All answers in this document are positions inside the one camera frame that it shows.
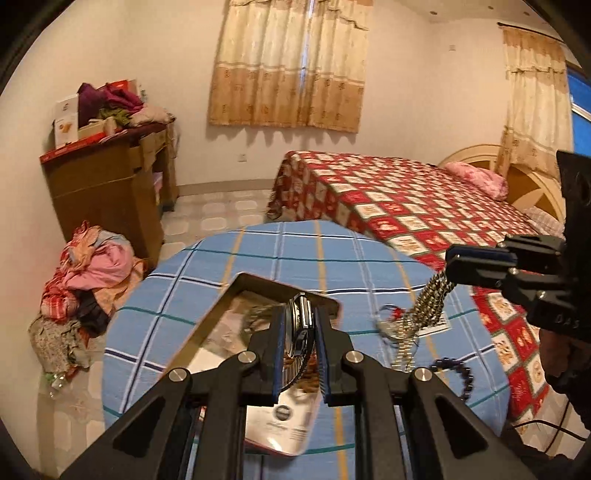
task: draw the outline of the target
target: pink pillow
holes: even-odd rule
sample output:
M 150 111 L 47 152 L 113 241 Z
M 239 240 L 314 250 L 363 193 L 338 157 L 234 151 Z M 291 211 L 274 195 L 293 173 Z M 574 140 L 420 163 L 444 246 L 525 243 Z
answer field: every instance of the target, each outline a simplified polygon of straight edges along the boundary
M 473 167 L 468 163 L 461 162 L 447 163 L 443 168 L 456 177 L 472 183 L 493 200 L 506 200 L 507 195 L 509 195 L 507 180 L 490 170 Z

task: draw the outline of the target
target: black cable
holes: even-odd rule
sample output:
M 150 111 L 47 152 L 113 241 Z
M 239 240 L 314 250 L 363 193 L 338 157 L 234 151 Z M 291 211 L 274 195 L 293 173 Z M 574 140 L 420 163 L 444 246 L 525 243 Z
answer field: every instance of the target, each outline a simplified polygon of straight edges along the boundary
M 549 421 L 545 421 L 545 420 L 531 420 L 531 421 L 526 421 L 525 423 L 520 423 L 519 425 L 514 426 L 513 428 L 517 429 L 519 427 L 525 427 L 526 425 L 530 425 L 531 423 L 541 423 L 543 425 L 547 425 L 548 427 L 552 427 L 560 432 L 566 433 L 567 435 L 570 435 L 571 437 L 576 438 L 577 440 L 581 441 L 581 442 L 586 442 L 587 439 L 585 437 L 581 437 L 580 435 L 577 435 L 576 433 L 571 432 L 570 430 L 567 430 L 563 427 L 559 427 L 558 425 L 555 425 L 554 423 L 550 423 Z
M 531 421 L 526 421 L 524 423 L 520 423 L 519 425 L 513 425 L 513 428 L 518 429 L 520 427 L 525 427 L 526 425 L 531 425 L 532 423 L 541 423 L 542 425 L 547 425 L 548 427 L 552 427 L 552 428 L 556 429 L 554 437 L 552 438 L 552 441 L 548 445 L 548 448 L 546 450 L 544 450 L 544 453 L 548 453 L 550 448 L 552 448 L 552 445 L 556 441 L 556 438 L 558 437 L 558 434 L 560 432 L 570 435 L 571 437 L 573 437 L 581 442 L 586 442 L 587 439 L 585 437 L 581 437 L 580 435 L 577 435 L 576 433 L 573 433 L 570 430 L 567 430 L 562 426 L 564 424 L 564 420 L 566 419 L 566 414 L 569 412 L 569 408 L 570 408 L 570 401 L 567 402 L 566 407 L 564 408 L 564 413 L 562 414 L 562 418 L 560 419 L 560 425 L 556 425 L 554 423 L 550 423 L 549 421 L 545 421 L 545 420 L 531 420 Z
M 566 418 L 566 414 L 569 412 L 569 408 L 570 408 L 570 400 L 566 403 L 566 407 L 564 408 L 564 413 L 562 414 L 562 418 L 560 419 L 560 423 L 558 424 L 558 426 L 560 428 L 562 428 L 562 425 L 564 424 L 564 419 Z M 550 442 L 550 444 L 548 445 L 546 450 L 544 450 L 544 453 L 548 453 L 548 450 L 550 450 L 550 448 L 552 447 L 552 445 L 556 441 L 559 431 L 560 430 L 556 430 L 556 432 L 554 432 L 554 437 L 552 437 L 552 441 Z

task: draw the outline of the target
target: beaded bracelet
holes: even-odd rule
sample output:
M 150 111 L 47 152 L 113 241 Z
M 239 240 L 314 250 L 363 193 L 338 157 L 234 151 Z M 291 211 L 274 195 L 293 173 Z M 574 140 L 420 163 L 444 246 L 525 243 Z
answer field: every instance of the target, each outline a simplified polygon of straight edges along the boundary
M 464 381 L 464 391 L 462 395 L 460 395 L 460 400 L 464 403 L 468 401 L 472 390 L 474 389 L 474 376 L 471 373 L 470 367 L 467 367 L 464 362 L 460 362 L 454 358 L 442 358 L 439 360 L 435 360 L 433 365 L 429 367 L 431 372 L 435 373 L 439 370 L 455 370 L 462 376 L 462 380 Z

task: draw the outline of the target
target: window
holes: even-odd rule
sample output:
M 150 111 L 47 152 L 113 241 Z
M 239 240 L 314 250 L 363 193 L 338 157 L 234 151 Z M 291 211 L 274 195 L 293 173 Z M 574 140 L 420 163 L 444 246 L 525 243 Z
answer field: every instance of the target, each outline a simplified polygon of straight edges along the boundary
M 591 84 L 569 69 L 570 99 L 573 105 L 574 152 L 591 157 Z

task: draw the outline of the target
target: open box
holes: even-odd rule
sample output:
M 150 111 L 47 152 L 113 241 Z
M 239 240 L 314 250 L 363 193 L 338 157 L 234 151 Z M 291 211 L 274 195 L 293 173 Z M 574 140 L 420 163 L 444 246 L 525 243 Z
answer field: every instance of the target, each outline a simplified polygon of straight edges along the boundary
M 242 319 L 250 308 L 286 303 L 301 291 L 267 278 L 239 273 L 193 329 L 165 371 L 183 367 L 197 373 L 216 368 L 225 358 L 246 349 Z M 337 325 L 341 314 L 339 302 L 313 292 L 306 292 L 306 296 L 313 307 L 324 306 L 333 325 Z M 280 455 L 303 453 L 321 400 L 317 382 L 312 380 L 307 386 L 298 382 L 284 391 L 275 407 L 248 407 L 245 441 Z

